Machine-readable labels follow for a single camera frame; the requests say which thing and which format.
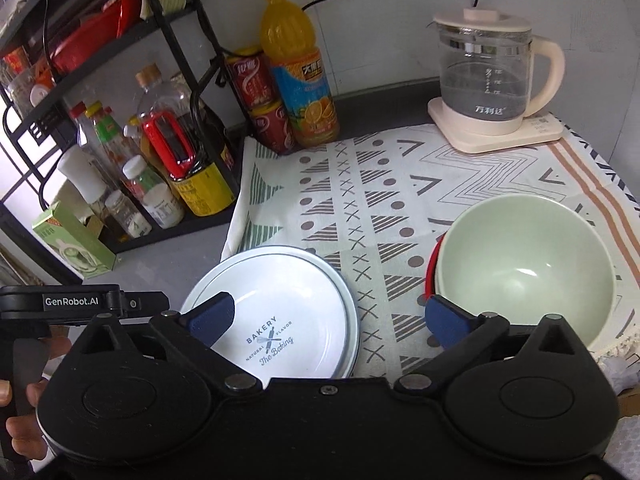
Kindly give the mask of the red and black bowl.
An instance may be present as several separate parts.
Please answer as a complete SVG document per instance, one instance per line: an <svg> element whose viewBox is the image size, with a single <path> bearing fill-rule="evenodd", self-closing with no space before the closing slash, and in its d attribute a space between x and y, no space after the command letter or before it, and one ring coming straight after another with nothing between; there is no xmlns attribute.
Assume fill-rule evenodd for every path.
<svg viewBox="0 0 640 480"><path fill-rule="evenodd" d="M443 240L444 240L443 236L439 237L430 255L430 260L428 260L428 263L427 263L426 273L425 273L425 292L424 292L424 297L426 300L429 300L431 296L433 296L435 293L436 266L437 266L437 260L438 260L440 248L442 247Z"/></svg>

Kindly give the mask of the green bowl back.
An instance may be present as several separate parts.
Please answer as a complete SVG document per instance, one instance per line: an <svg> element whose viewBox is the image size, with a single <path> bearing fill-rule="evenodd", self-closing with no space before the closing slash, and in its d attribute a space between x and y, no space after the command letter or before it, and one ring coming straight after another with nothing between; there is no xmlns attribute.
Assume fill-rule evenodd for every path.
<svg viewBox="0 0 640 480"><path fill-rule="evenodd" d="M439 248L435 290L471 314L492 311L515 325L563 315L592 346L612 316L614 266L601 237L574 210L508 194L454 220Z"/></svg>

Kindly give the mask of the green tea box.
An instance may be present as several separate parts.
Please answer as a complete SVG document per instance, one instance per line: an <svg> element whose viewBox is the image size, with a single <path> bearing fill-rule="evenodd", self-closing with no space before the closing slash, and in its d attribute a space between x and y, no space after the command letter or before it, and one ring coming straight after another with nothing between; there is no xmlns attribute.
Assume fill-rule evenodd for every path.
<svg viewBox="0 0 640 480"><path fill-rule="evenodd" d="M83 278L95 278L114 268L115 255L61 202L43 211L32 222L32 229Z"/></svg>

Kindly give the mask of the small clear spice jar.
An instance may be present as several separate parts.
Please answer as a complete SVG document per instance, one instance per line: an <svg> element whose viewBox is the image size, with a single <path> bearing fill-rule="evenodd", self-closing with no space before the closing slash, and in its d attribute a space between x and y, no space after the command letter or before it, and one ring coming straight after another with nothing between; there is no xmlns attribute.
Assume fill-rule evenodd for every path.
<svg viewBox="0 0 640 480"><path fill-rule="evenodd" d="M119 190L107 196L105 206L131 238L140 238L151 233L151 223L138 211L129 197Z"/></svg>

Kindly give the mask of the small white label jar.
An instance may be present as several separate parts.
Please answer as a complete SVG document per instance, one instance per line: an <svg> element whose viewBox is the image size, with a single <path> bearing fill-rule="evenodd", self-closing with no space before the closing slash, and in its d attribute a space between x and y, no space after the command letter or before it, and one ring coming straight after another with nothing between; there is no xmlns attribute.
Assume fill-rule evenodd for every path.
<svg viewBox="0 0 640 480"><path fill-rule="evenodd" d="M183 219L183 206L165 180L141 155L130 158L122 173L131 183L134 196L162 229L178 226Z"/></svg>

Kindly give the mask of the patterned fringed table cloth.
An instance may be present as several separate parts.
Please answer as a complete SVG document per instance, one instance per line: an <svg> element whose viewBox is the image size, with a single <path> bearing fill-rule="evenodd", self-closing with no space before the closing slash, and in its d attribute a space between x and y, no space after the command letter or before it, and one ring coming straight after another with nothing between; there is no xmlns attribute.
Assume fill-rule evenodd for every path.
<svg viewBox="0 0 640 480"><path fill-rule="evenodd" d="M639 359L639 205L576 132L467 155L432 125L366 134L288 156L244 145L241 192L225 256L263 244L300 247L339 270L360 318L358 377L396 379L439 352L424 324L428 259L463 211L503 194L534 194L577 212L616 273L613 317L596 358Z"/></svg>

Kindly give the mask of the white cap oil dispenser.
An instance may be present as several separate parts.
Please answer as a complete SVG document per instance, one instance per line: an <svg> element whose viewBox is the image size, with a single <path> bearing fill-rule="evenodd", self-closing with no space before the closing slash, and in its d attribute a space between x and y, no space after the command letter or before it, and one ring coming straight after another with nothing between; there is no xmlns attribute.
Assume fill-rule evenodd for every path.
<svg viewBox="0 0 640 480"><path fill-rule="evenodd" d="M56 168L72 182L95 214L103 214L104 200L108 191L107 184L79 146L73 145L66 150Z"/></svg>

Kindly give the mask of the dark soy sauce jug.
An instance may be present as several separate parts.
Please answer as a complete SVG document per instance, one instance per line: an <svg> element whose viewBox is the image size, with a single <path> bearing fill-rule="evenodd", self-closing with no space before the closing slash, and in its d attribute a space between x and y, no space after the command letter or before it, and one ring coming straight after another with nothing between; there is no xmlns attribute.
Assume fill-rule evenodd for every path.
<svg viewBox="0 0 640 480"><path fill-rule="evenodd" d="M186 206L198 217L229 207L235 195L218 165L233 165L224 130L212 122L199 126L189 88L165 79L156 64L142 68L136 79L142 89L137 109L142 131Z"/></svg>

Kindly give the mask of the clear vinegar bottle red cap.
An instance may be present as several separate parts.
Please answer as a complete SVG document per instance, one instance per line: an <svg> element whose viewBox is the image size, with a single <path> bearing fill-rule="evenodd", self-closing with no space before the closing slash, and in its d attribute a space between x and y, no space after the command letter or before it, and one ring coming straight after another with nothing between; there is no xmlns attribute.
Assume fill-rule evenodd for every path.
<svg viewBox="0 0 640 480"><path fill-rule="evenodd" d="M96 136L91 120L86 116L87 107L80 101L70 109L70 118L77 126L77 144L88 157L90 162L107 173L107 159L105 158L101 143Z"/></svg>

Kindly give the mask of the green label sauce bottle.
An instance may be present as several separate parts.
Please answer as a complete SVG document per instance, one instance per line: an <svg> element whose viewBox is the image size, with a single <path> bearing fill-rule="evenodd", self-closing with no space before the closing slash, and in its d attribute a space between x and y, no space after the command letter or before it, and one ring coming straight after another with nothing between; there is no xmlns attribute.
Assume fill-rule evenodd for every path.
<svg viewBox="0 0 640 480"><path fill-rule="evenodd" d="M93 125L93 130L101 143L107 158L119 172L119 177L126 182L126 176L122 172L126 162L134 156L140 155L140 151L133 140L124 136L122 127L114 117L104 110L100 101L96 101L87 107L86 117Z"/></svg>

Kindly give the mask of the red soda can lower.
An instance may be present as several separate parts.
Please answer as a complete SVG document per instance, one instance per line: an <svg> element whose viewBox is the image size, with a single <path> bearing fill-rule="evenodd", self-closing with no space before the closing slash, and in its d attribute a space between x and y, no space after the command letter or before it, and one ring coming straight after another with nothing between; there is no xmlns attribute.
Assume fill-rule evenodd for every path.
<svg viewBox="0 0 640 480"><path fill-rule="evenodd" d="M290 118L281 100L254 108L250 111L250 118L256 128L257 139L266 148L279 155L292 151L295 139Z"/></svg>

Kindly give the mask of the red soda can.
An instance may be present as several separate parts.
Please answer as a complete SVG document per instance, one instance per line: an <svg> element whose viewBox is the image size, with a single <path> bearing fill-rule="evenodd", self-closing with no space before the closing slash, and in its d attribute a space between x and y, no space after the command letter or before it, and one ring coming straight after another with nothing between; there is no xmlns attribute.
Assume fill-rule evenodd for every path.
<svg viewBox="0 0 640 480"><path fill-rule="evenodd" d="M290 118L281 100L254 108L250 111L250 118L256 128L257 139L266 148L279 155L292 151L295 139Z"/></svg>
<svg viewBox="0 0 640 480"><path fill-rule="evenodd" d="M278 90L269 63L257 44L237 50L226 58L232 84L248 110L277 101Z"/></svg>

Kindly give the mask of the cream kettle base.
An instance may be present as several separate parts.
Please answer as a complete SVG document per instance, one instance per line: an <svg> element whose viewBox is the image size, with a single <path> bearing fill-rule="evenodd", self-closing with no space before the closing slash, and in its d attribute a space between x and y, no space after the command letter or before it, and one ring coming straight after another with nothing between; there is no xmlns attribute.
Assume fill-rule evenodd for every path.
<svg viewBox="0 0 640 480"><path fill-rule="evenodd" d="M551 113L521 122L483 122L454 112L442 98L431 99L427 111L449 144L466 154L482 154L560 140L564 126Z"/></svg>

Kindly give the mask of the red soda can upper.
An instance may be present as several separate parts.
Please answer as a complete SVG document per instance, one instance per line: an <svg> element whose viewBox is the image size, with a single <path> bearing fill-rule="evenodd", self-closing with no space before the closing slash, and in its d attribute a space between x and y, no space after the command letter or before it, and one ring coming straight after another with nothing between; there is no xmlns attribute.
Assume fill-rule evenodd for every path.
<svg viewBox="0 0 640 480"><path fill-rule="evenodd" d="M237 50L226 58L232 84L248 110L277 101L278 90L269 63L257 44Z"/></svg>

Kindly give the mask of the orange juice bottle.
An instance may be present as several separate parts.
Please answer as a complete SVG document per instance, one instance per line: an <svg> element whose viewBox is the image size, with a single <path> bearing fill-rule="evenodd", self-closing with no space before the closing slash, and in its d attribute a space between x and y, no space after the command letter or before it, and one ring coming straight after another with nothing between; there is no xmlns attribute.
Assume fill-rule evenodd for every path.
<svg viewBox="0 0 640 480"><path fill-rule="evenodd" d="M297 143L313 148L334 141L340 124L314 24L305 11L290 0L266 0L259 41Z"/></svg>

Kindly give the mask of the black metal spice rack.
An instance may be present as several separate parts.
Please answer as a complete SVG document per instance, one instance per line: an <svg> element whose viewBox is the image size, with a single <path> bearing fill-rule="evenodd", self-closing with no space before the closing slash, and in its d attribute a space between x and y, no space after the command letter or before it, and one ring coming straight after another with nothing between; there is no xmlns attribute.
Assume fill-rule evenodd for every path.
<svg viewBox="0 0 640 480"><path fill-rule="evenodd" d="M24 228L40 214L47 196L61 182L51 170L60 149L74 138L68 110L78 102L99 101L123 122L141 96L134 75L151 62L157 63L165 76L182 73L187 82L202 84L202 96L217 115L232 113L224 125L230 134L232 155L240 156L245 133L240 102L221 74L204 81L206 70L220 52L213 44L214 29L204 0L188 0L183 10L171 14L166 22L169 35L154 20L134 25L77 70L61 76L51 93L26 113L20 113L8 94L2 96L1 141L9 154L1 167L12 168L16 174L1 179L1 198Z"/></svg>

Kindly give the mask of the red lid container on shelf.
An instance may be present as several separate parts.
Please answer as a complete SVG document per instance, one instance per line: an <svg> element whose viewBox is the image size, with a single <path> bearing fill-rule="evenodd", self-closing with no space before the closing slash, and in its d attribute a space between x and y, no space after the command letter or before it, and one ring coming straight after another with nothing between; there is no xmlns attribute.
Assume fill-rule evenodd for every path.
<svg viewBox="0 0 640 480"><path fill-rule="evenodd" d="M51 62L61 75L73 72L107 44L140 21L142 0L113 0L82 21L53 51Z"/></svg>

